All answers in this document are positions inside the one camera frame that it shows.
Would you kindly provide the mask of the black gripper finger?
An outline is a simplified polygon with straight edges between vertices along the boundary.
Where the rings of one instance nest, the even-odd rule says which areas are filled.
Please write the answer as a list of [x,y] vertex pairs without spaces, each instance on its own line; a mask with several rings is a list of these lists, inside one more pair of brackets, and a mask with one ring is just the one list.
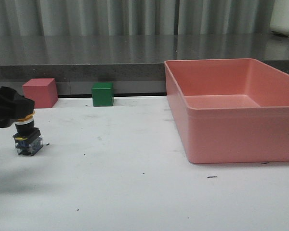
[[10,87],[0,87],[0,128],[8,128],[18,119],[33,114],[35,102]]

